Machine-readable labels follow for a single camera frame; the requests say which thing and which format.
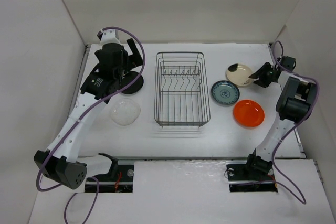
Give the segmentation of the cream plate with black pattern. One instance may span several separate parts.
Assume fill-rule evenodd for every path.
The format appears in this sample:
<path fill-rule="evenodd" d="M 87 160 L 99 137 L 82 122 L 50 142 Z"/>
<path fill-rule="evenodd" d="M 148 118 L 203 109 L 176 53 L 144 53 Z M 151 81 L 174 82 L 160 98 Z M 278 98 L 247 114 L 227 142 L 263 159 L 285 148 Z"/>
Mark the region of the cream plate with black pattern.
<path fill-rule="evenodd" d="M 253 83 L 253 79 L 249 77 L 252 74 L 252 70 L 247 65 L 241 63 L 235 63 L 226 70 L 227 79 L 240 87 L 245 87 Z"/>

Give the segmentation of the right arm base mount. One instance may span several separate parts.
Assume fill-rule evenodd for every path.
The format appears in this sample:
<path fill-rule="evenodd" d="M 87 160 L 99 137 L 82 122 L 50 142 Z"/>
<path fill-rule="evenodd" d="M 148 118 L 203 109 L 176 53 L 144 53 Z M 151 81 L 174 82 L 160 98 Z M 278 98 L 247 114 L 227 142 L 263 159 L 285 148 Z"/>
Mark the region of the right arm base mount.
<path fill-rule="evenodd" d="M 273 175 L 248 170 L 245 164 L 227 164 L 225 177 L 231 193 L 277 193 Z"/>

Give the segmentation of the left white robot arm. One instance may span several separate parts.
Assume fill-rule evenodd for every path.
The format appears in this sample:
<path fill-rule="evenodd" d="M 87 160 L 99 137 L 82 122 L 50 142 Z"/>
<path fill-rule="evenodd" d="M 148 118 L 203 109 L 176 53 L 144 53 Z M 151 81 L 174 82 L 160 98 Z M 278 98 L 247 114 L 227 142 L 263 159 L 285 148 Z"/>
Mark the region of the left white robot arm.
<path fill-rule="evenodd" d="M 75 190 L 86 178 L 101 175 L 105 180 L 117 176 L 116 159 L 106 153 L 80 158 L 79 151 L 96 117 L 110 99 L 131 87 L 140 77 L 126 86 L 125 74 L 145 66 L 145 51 L 137 38 L 130 38 L 128 53 L 115 37 L 102 41 L 102 48 L 95 52 L 98 63 L 83 82 L 76 104 L 63 128 L 46 150 L 38 150 L 34 162 L 39 168 L 36 178 L 38 191 L 45 192 L 59 186 Z"/>

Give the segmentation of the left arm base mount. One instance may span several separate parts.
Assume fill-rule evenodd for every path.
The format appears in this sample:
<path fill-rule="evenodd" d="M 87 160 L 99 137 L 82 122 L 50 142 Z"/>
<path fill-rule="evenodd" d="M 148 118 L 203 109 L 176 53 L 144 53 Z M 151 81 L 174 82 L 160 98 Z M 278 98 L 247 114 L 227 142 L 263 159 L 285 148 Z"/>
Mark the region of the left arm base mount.
<path fill-rule="evenodd" d="M 101 193 L 133 192 L 134 161 L 99 153 L 83 162 L 87 168 L 85 192 L 94 193 L 97 188 Z"/>

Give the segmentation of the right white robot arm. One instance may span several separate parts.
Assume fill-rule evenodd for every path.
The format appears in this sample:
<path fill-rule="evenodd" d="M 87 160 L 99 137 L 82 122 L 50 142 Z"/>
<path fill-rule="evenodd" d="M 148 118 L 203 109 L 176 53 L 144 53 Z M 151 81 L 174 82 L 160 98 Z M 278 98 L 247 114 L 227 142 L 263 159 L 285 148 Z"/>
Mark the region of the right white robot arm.
<path fill-rule="evenodd" d="M 243 173 L 247 178 L 254 179 L 260 174 L 268 174 L 281 143 L 295 126 L 311 114 L 318 88 L 312 81 L 294 73 L 295 66 L 295 63 L 286 62 L 272 66 L 267 62 L 249 76 L 263 88 L 273 82 L 278 83 L 282 92 L 276 103 L 277 114 L 270 130 L 243 165 Z"/>

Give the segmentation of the blue floral green plate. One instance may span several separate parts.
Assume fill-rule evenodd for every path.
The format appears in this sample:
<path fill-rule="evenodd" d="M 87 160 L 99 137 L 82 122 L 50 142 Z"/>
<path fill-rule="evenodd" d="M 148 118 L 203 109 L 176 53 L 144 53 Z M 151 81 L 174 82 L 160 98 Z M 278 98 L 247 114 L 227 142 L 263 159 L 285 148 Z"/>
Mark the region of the blue floral green plate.
<path fill-rule="evenodd" d="M 211 96 L 220 105 L 233 105 L 240 98 L 240 90 L 237 85 L 230 81 L 221 80 L 215 82 L 211 87 Z"/>

